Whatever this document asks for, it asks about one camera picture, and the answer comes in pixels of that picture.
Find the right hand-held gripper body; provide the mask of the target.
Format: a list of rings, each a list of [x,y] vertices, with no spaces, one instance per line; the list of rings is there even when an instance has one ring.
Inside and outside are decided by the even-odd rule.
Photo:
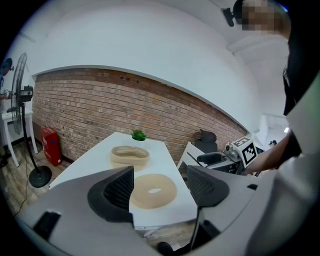
[[[254,141],[246,136],[227,143],[223,153],[236,163],[235,174],[237,175],[242,175],[246,167],[252,164],[258,156]]]

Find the red plastic crate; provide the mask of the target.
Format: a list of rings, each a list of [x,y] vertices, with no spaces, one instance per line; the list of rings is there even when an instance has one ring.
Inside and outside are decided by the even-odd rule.
[[[42,128],[41,143],[46,159],[58,166],[62,162],[58,133],[49,126]]]

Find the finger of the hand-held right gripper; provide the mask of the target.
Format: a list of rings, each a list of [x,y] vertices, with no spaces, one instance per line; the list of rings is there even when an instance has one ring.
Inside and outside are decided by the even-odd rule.
[[[211,152],[199,155],[197,157],[199,163],[203,163],[208,169],[213,169],[225,173],[234,172],[234,162],[223,153]]]

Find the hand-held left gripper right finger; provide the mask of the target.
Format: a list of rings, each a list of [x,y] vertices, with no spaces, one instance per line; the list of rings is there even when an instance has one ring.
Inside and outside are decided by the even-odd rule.
[[[255,178],[188,166],[189,189],[197,205],[190,250],[272,250],[275,177],[275,171]]]

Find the black standing fan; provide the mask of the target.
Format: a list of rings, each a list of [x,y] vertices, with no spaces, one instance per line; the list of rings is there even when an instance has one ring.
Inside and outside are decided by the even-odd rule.
[[[30,85],[22,86],[24,71],[27,63],[28,55],[24,52],[18,59],[15,67],[12,87],[11,87],[11,112],[14,130],[17,134],[23,132],[26,149],[30,160],[34,166],[28,176],[30,185],[34,188],[42,188],[49,183],[52,178],[52,171],[45,165],[37,166],[33,157],[27,136],[26,129],[26,103],[33,98],[34,88]]]

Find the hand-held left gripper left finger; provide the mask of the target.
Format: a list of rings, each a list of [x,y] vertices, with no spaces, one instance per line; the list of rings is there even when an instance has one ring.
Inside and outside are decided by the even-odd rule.
[[[129,211],[132,166],[56,185],[17,216],[44,256],[156,256]]]

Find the green potted plant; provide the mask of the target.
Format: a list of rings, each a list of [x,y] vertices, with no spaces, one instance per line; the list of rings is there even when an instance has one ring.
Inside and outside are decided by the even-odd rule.
[[[147,135],[142,130],[139,130],[139,129],[132,130],[130,135],[132,139],[140,142],[145,141],[148,138]]]

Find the person's right forearm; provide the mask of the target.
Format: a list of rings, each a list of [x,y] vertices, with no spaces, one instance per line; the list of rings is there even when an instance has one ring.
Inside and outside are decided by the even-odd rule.
[[[246,167],[243,175],[278,169],[284,162],[301,154],[301,148],[290,129],[286,136],[269,150],[258,154],[257,158]]]

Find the black office chair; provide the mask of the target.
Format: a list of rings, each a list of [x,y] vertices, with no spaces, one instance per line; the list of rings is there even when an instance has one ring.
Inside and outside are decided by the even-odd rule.
[[[213,153],[218,151],[217,136],[211,131],[200,130],[201,136],[195,139],[194,145],[203,153]]]

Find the person's body in black clothing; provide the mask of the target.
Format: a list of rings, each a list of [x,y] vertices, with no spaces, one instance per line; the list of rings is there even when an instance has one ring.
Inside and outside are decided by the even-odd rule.
[[[292,10],[288,15],[291,21],[289,56],[282,75],[286,96],[285,116],[304,96],[320,70],[319,42],[315,38],[316,19]]]

